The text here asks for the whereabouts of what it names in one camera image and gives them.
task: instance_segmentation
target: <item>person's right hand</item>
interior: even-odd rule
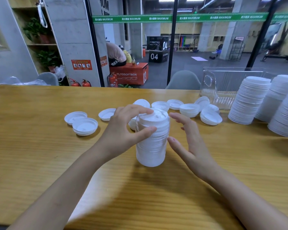
[[[197,177],[208,182],[220,167],[210,155],[200,136],[196,122],[179,113],[169,113],[169,115],[175,119],[176,122],[183,124],[181,129],[184,130],[187,135],[189,151],[173,137],[167,139],[169,145]]]

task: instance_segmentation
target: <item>hand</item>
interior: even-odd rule
[[[150,137],[157,130],[156,127],[146,127],[137,133],[130,133],[127,130],[127,124],[132,118],[138,114],[151,114],[153,112],[152,109],[139,105],[128,105],[116,109],[104,133],[95,144],[99,147],[99,151],[105,154],[107,161]]]
[[[187,135],[189,151],[173,137],[167,139],[169,145],[197,177],[208,182],[220,167],[210,155],[200,136],[196,122],[179,113],[169,113],[169,115],[175,119],[176,122],[183,124],[181,129],[184,130]]]

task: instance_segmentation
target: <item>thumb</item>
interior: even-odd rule
[[[157,131],[156,127],[146,127],[143,130],[132,134],[133,137],[133,144],[137,144],[145,139],[147,139],[148,137],[150,137],[155,131]]]
[[[177,139],[170,136],[167,138],[167,141],[169,142],[171,148],[181,157],[184,162],[187,162],[190,159],[191,153],[187,151]]]

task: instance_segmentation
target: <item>wooden cubby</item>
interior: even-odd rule
[[[39,42],[38,39],[36,39],[36,41],[32,42],[30,41],[27,36],[25,36],[24,32],[23,32],[23,27],[25,26],[26,22],[30,21],[30,19],[32,17],[35,17],[37,19],[39,19],[39,15],[38,15],[38,10],[37,10],[37,6],[36,3],[38,3],[38,0],[8,0],[15,19],[17,21],[17,24],[19,26],[19,29],[22,32],[22,36],[24,38],[24,41],[28,47],[28,51],[32,57],[32,60],[34,62],[34,65],[37,69],[37,72],[43,73],[43,72],[49,72],[48,68],[45,68],[42,66],[42,64],[39,62],[39,60],[36,57],[36,53],[38,51],[41,50],[54,50],[54,51],[58,51],[58,47],[56,45],[56,41],[54,38],[54,35],[52,33],[52,29],[51,29],[51,25],[49,22],[49,18],[46,12],[46,9],[44,7],[42,7],[42,11],[43,14],[45,16],[45,19],[47,21],[48,27],[51,29],[51,33],[49,35],[49,44],[42,44]]]

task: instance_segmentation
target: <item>white strap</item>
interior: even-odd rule
[[[42,6],[44,6],[44,1],[43,0],[39,0],[38,1],[38,5],[37,5],[37,9],[38,9],[38,15],[40,17],[40,23],[42,24],[43,27],[47,28],[48,25],[47,25],[47,21],[45,19],[43,11],[42,11]]]

